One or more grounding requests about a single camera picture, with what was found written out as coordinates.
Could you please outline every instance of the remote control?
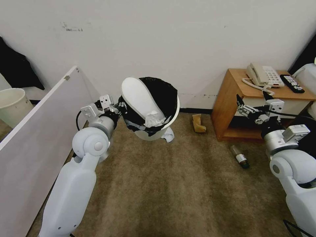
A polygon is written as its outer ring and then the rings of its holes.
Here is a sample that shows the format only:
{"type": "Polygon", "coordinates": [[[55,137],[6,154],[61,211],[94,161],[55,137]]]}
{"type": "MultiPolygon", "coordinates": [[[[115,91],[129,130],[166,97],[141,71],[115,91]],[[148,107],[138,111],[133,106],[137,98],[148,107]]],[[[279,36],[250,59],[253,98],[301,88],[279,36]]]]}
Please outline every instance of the remote control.
{"type": "Polygon", "coordinates": [[[281,80],[287,85],[294,93],[304,93],[304,89],[291,77],[290,75],[280,75],[281,80]]]}

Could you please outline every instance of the white tissue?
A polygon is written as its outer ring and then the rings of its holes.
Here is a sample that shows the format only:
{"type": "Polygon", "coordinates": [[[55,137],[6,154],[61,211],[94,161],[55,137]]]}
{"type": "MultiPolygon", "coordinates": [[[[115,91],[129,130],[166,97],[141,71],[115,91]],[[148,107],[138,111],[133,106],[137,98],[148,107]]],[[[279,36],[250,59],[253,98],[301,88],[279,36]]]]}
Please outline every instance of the white tissue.
{"type": "Polygon", "coordinates": [[[161,118],[161,114],[157,111],[151,111],[145,117],[145,127],[159,127],[164,124],[166,118],[161,118]]]}
{"type": "Polygon", "coordinates": [[[164,138],[168,143],[174,139],[174,133],[170,127],[167,128],[166,132],[162,135],[161,138],[164,138]]]}

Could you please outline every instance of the telephone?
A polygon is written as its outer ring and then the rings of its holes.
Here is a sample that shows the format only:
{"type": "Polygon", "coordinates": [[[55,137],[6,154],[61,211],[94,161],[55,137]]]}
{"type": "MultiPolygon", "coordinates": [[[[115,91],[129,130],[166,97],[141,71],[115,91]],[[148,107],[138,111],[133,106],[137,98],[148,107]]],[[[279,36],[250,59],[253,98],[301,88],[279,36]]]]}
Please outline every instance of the telephone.
{"type": "Polygon", "coordinates": [[[279,74],[271,66],[261,66],[251,63],[247,66],[247,75],[256,86],[283,87],[284,83],[279,74]]]}

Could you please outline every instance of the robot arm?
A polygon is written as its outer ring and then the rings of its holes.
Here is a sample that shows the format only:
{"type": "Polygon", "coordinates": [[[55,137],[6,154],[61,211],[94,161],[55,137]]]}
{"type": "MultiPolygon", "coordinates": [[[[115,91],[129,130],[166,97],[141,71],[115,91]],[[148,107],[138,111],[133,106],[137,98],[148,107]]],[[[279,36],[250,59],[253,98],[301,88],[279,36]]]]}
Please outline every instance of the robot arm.
{"type": "Polygon", "coordinates": [[[66,163],[54,184],[46,203],[39,237],[68,237],[80,224],[95,182],[95,168],[108,156],[112,133],[124,104],[101,103],[103,111],[95,104],[81,108],[89,127],[78,131],[72,140],[76,157],[66,163]]]}
{"type": "Polygon", "coordinates": [[[274,111],[281,112],[284,102],[273,99],[264,92],[266,104],[253,108],[244,105],[237,95],[237,111],[262,126],[261,136],[265,140],[267,154],[270,157],[270,169],[286,192],[286,203],[299,228],[316,236],[316,187],[303,188],[302,184],[316,179],[316,160],[307,153],[296,150],[298,141],[310,131],[301,125],[280,124],[280,117],[274,111]]]}

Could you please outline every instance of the wooden cabinet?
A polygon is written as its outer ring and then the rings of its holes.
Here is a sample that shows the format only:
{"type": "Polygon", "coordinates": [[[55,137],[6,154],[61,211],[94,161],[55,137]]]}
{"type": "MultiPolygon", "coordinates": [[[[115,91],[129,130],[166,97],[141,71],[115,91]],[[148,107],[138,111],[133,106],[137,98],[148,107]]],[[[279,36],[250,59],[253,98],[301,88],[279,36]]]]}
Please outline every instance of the wooden cabinet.
{"type": "MultiPolygon", "coordinates": [[[[287,71],[277,71],[281,74],[289,74],[287,71]]],[[[239,116],[236,113],[237,103],[236,94],[239,94],[245,104],[251,106],[264,105],[262,92],[252,88],[242,82],[242,78],[248,78],[245,69],[228,69],[221,89],[217,96],[217,100],[213,107],[211,118],[213,121],[214,130],[218,140],[229,140],[234,138],[242,139],[261,139],[259,128],[238,128],[230,127],[229,124],[233,117],[239,116]]],[[[303,87],[305,93],[293,93],[287,86],[282,88],[272,88],[275,92],[275,99],[281,99],[284,103],[284,113],[299,114],[311,101],[316,100],[316,96],[303,87]]]]}

